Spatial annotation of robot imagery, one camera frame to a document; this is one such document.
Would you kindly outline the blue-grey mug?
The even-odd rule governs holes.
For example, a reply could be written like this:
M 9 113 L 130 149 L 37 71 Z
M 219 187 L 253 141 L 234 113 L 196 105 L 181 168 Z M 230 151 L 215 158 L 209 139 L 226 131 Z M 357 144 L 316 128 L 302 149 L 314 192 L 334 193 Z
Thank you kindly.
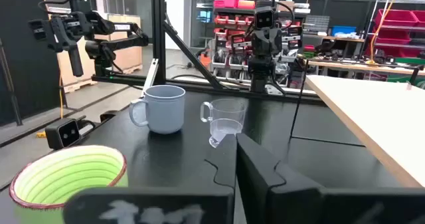
M 151 86 L 142 98 L 131 101 L 129 117 L 136 126 L 147 126 L 157 134 L 175 133 L 183 127 L 185 93 L 178 86 Z

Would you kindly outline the black aluminium frame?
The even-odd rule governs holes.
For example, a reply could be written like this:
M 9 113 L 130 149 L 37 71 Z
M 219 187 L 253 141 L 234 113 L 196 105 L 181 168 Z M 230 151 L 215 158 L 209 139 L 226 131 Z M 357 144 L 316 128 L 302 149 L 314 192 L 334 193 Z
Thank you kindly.
M 167 4 L 165 0 L 151 0 L 152 6 L 152 22 L 153 36 L 149 39 L 149 43 L 153 44 L 153 58 L 158 58 L 158 69 L 153 85 L 155 84 L 170 84 L 184 88 L 190 92 L 205 92 L 208 94 L 217 94 L 223 96 L 240 96 L 243 98 L 259 98 L 264 100 L 276 100 L 284 102 L 319 102 L 317 94 L 310 94 L 308 91 L 300 88 L 296 91 L 286 91 L 283 96 L 280 91 L 272 85 L 266 85 L 265 93 L 256 93 L 250 91 L 250 85 L 241 86 L 236 83 L 234 86 L 224 85 L 223 80 L 219 80 L 210 73 L 199 61 L 199 59 L 191 52 L 189 47 L 178 36 L 176 30 L 171 26 L 167 16 Z M 166 78 L 165 73 L 165 37 L 170 36 L 173 42 L 183 51 L 185 56 L 196 66 L 198 71 L 204 78 L 203 83 L 175 80 Z M 115 75 L 104 77 L 93 75 L 93 81 L 110 82 L 117 84 L 126 84 L 130 86 L 143 86 L 146 77 L 134 76 L 129 74 L 121 74 L 115 72 Z

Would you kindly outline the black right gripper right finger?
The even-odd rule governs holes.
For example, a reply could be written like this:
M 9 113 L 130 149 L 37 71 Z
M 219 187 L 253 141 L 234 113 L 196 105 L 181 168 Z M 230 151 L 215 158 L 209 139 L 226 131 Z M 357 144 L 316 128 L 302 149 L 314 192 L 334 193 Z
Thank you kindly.
M 237 134 L 247 224 L 425 224 L 425 189 L 327 188 Z

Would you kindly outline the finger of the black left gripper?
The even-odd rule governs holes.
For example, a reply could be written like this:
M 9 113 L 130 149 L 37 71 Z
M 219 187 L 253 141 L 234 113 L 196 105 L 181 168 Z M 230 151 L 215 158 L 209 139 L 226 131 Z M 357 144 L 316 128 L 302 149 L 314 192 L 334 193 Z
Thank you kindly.
M 232 50 L 243 50 L 245 35 L 244 34 L 235 34 L 231 36 L 231 47 Z
M 302 32 L 301 26 L 293 26 L 287 29 L 288 32 L 288 48 L 290 50 L 302 48 Z

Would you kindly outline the wooden workbench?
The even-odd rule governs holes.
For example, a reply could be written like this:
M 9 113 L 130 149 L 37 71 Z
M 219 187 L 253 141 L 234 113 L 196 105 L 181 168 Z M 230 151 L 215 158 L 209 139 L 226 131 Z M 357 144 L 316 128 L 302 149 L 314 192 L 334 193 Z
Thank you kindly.
M 305 64 L 310 66 L 321 66 L 333 69 L 345 69 L 345 70 L 361 70 L 367 72 L 385 72 L 393 74 L 405 74 L 411 75 L 414 72 L 415 67 L 411 66 L 391 66 L 391 65 L 367 65 L 360 64 L 357 62 L 333 62 L 332 60 L 323 60 L 317 58 L 309 58 L 303 60 Z

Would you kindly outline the wooden crate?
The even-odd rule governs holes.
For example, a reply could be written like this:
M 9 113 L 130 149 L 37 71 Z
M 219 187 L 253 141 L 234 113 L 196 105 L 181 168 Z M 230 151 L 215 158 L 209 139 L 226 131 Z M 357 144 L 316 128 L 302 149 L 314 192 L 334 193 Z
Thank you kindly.
M 77 42 L 84 73 L 81 77 L 75 77 L 73 75 L 70 59 L 66 51 L 57 54 L 58 63 L 60 65 L 62 85 L 64 87 L 65 93 L 74 92 L 83 86 L 97 83 L 96 81 L 92 80 L 92 75 L 95 74 L 94 61 L 87 55 L 85 44 L 86 40 L 84 38 L 81 38 Z
M 134 15 L 118 15 L 118 14 L 107 14 L 107 20 L 115 23 L 136 23 L 138 26 L 141 25 L 141 19 Z M 130 47 L 114 51 L 116 59 L 115 64 L 122 70 L 126 71 L 130 69 L 130 72 L 138 67 L 141 69 L 142 66 L 142 47 Z

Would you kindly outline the blue storage bin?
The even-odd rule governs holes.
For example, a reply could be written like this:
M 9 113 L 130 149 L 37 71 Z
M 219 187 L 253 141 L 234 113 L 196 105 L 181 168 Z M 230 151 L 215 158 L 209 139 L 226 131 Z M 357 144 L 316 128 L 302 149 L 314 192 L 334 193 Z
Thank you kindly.
M 332 36 L 336 37 L 338 34 L 356 34 L 356 27 L 352 26 L 334 26 L 332 28 Z

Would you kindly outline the wooden shelf with black legs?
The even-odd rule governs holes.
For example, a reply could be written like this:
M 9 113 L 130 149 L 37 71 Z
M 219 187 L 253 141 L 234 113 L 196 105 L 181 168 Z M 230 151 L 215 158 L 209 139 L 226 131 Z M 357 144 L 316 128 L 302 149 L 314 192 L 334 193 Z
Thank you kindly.
M 289 163 L 327 187 L 425 187 L 425 90 L 309 74 Z

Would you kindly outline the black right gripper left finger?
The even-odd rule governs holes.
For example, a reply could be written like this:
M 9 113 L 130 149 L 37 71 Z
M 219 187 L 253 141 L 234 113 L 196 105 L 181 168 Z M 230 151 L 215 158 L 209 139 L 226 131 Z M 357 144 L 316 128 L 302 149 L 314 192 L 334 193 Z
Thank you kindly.
M 233 224 L 237 140 L 227 135 L 175 187 L 93 187 L 64 206 L 64 224 Z

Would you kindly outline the green ribbed mug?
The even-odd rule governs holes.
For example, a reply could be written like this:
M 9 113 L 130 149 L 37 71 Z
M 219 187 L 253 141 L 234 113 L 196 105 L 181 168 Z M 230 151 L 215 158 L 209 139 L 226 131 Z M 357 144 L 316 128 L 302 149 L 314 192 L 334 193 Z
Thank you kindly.
M 64 224 L 74 194 L 91 187 L 127 187 L 126 157 L 106 146 L 57 150 L 27 164 L 13 178 L 9 196 L 20 224 Z

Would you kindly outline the large pink storage bin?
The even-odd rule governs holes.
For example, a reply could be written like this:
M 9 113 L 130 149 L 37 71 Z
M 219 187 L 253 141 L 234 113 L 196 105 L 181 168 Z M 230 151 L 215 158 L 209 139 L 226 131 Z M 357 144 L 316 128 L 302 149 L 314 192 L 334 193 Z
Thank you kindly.
M 418 23 L 418 19 L 409 10 L 390 10 L 383 21 L 383 25 L 414 27 Z

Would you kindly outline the white flat bar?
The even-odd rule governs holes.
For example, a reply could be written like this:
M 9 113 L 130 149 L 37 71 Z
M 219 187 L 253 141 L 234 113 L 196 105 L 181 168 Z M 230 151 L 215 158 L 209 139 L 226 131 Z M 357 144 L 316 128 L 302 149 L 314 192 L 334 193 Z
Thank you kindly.
M 154 80 L 155 80 L 155 76 L 157 74 L 157 69 L 158 69 L 158 63 L 159 63 L 159 59 L 158 58 L 153 58 L 145 79 L 145 83 L 143 85 L 143 89 L 142 89 L 142 93 L 140 98 L 143 98 L 145 96 L 145 92 L 147 91 L 148 88 L 150 88 L 151 86 L 153 86 Z

